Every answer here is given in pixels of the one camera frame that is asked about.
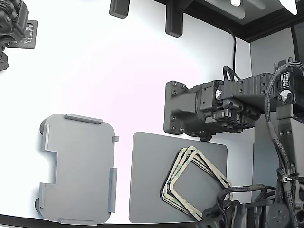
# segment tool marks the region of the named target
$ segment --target wire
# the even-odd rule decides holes
[[[273,191],[276,190],[276,188],[275,188],[275,187],[272,187],[272,186],[265,186],[265,188],[270,189],[270,190],[273,190]]]
[[[223,75],[224,79],[228,79],[227,72],[229,73],[230,80],[234,82],[234,77],[236,77],[239,81],[241,80],[239,76],[236,74],[236,51],[237,51],[237,39],[235,35],[231,32],[230,29],[226,28],[226,30],[232,35],[233,37],[233,63],[232,63],[232,69],[228,66],[223,67]]]
[[[269,193],[266,193],[265,196],[264,196],[264,198],[266,199],[268,197],[275,196],[276,195],[275,193],[276,193],[276,191],[271,191]]]
[[[217,206],[219,208],[220,213],[222,214],[222,216],[224,218],[224,222],[225,222],[224,228],[228,228],[228,219],[227,219],[227,215],[223,208],[223,201],[224,201],[226,195],[229,193],[232,193],[232,192],[248,192],[248,191],[259,191],[259,190],[261,191],[261,193],[256,198],[256,201],[257,201],[257,200],[262,199],[265,196],[265,194],[267,193],[267,189],[265,188],[265,186],[263,184],[256,184],[256,185],[243,186],[243,187],[230,187],[230,188],[226,188],[226,189],[222,190],[218,194]]]
[[[236,36],[231,32],[230,29],[226,28],[226,30],[232,35],[233,37],[233,64],[232,64],[232,69],[233,71],[236,70],[236,51],[237,51],[237,39]]]

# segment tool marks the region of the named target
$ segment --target gray panel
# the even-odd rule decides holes
[[[273,73],[274,64],[292,57],[295,50],[291,29],[279,31],[250,43],[252,76]]]
[[[271,113],[271,122],[277,131],[276,113]],[[255,144],[253,150],[253,178],[252,184],[264,184],[276,186],[276,169],[279,167],[279,159],[275,147],[268,135],[265,123],[265,115],[256,121]],[[259,192],[252,193],[252,200],[259,195]]]
[[[42,150],[56,152],[55,183],[40,183],[36,208],[53,222],[97,225],[115,212],[113,128],[102,120],[55,114],[41,124]]]
[[[129,207],[132,223],[195,221],[160,198],[160,190],[176,155],[181,148],[189,146],[202,151],[226,175],[227,148],[224,145],[141,132],[134,135]],[[175,190],[203,211],[215,205],[221,185],[191,163],[179,177]]]

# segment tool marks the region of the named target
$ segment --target black cable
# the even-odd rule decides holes
[[[268,193],[265,194],[264,198],[266,199],[268,197],[275,196],[276,195],[275,193],[276,193],[276,191],[268,192]]]
[[[227,215],[223,208],[223,202],[224,202],[226,195],[229,193],[232,193],[232,192],[249,192],[249,191],[259,191],[259,190],[261,191],[261,193],[256,198],[256,200],[260,200],[267,193],[267,189],[265,188],[265,186],[263,184],[256,184],[256,185],[243,186],[243,187],[230,187],[230,188],[226,188],[226,189],[222,190],[218,194],[217,206],[219,208],[220,213],[222,214],[222,216],[224,218],[225,228],[228,227]]]
[[[273,190],[273,191],[276,190],[276,188],[275,188],[275,187],[272,187],[272,186],[265,186],[265,188],[270,189],[270,190]]]
[[[236,51],[237,51],[237,39],[236,36],[231,32],[230,29],[226,28],[226,30],[232,35],[233,37],[233,64],[232,69],[235,72],[236,70]]]

